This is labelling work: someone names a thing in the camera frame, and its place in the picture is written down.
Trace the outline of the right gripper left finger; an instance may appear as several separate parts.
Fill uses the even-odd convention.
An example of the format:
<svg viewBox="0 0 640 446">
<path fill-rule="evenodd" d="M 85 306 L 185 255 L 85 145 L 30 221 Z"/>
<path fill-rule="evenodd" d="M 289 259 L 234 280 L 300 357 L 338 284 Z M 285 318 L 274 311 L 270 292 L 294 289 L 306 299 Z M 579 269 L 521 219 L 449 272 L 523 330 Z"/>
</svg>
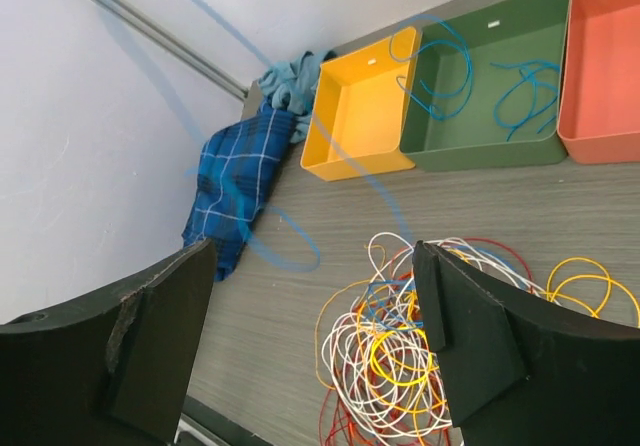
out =
<svg viewBox="0 0 640 446">
<path fill-rule="evenodd" d="M 201 241 L 1 327 L 5 445 L 168 445 L 207 314 L 216 249 Z"/>
</svg>

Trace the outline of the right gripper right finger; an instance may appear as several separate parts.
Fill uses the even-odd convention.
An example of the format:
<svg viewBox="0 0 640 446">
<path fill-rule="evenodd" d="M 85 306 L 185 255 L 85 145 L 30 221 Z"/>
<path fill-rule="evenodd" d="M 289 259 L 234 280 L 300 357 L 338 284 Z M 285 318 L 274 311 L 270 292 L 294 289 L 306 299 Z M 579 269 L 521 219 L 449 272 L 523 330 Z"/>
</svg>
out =
<svg viewBox="0 0 640 446">
<path fill-rule="evenodd" d="M 555 305 L 418 242 L 424 332 L 468 445 L 635 445 L 639 332 Z"/>
</svg>

